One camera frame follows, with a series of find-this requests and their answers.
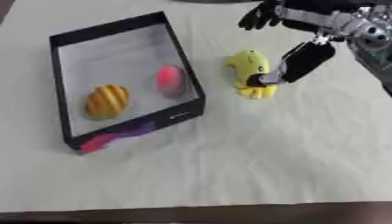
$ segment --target bread toy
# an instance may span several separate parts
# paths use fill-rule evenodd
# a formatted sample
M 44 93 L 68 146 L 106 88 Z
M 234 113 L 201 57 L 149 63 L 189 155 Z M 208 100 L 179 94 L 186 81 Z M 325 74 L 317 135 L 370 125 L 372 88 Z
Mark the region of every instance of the bread toy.
M 86 113 L 94 120 L 108 120 L 118 117 L 129 105 L 127 88 L 116 85 L 97 87 L 87 98 Z

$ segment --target table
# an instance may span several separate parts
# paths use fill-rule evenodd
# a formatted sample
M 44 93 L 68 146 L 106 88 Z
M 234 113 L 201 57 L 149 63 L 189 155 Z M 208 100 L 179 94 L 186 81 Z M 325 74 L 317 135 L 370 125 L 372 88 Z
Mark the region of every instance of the table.
M 276 65 L 307 33 L 242 31 L 255 3 L 18 0 L 0 28 L 0 211 L 391 200 L 392 101 L 345 45 L 277 96 L 237 95 L 228 55 Z M 48 37 L 165 11 L 206 114 L 84 157 L 62 142 Z

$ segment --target red ball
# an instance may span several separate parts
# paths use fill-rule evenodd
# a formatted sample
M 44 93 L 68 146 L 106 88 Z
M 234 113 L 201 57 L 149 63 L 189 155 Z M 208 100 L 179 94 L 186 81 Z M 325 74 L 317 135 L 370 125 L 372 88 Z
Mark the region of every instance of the red ball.
M 177 66 L 164 66 L 157 74 L 157 88 L 166 97 L 179 97 L 185 89 L 185 72 Z

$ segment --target yellow toy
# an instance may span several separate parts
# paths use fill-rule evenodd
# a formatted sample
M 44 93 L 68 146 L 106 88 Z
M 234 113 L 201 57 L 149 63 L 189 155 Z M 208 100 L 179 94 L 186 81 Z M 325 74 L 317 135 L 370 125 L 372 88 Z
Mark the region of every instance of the yellow toy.
M 237 71 L 237 82 L 234 84 L 240 95 L 251 99 L 270 98 L 277 92 L 277 86 L 249 87 L 247 81 L 254 74 L 268 74 L 270 64 L 267 59 L 257 51 L 241 51 L 228 57 L 227 64 Z
M 118 117 L 129 105 L 130 93 L 125 87 L 97 87 L 87 98 L 86 113 L 94 120 L 108 120 Z

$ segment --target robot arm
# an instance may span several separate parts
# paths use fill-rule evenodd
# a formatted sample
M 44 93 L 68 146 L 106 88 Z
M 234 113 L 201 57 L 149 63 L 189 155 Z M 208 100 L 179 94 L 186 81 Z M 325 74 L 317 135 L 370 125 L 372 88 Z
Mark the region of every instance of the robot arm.
M 296 81 L 333 57 L 331 42 L 346 41 L 357 60 L 392 92 L 387 76 L 392 76 L 391 0 L 265 0 L 239 26 L 251 30 L 279 23 L 318 36 L 287 53 L 274 72 L 251 77 L 250 86 Z

